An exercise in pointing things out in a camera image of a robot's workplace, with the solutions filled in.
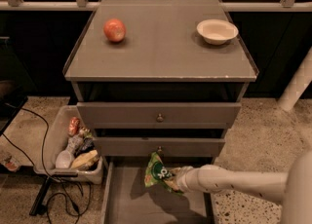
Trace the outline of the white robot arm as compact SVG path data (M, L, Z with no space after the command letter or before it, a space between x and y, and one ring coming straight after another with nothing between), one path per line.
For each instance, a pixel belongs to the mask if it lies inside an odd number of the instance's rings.
M235 190L282 206L281 224L312 224L312 151L288 172L233 171L219 166L182 167L174 176L182 192Z

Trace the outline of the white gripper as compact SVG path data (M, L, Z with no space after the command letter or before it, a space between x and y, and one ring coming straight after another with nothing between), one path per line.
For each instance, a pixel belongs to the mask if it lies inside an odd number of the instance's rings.
M172 168L170 169L170 173L175 175L175 183L183 193L203 191L203 187L199 183L198 170L196 168Z

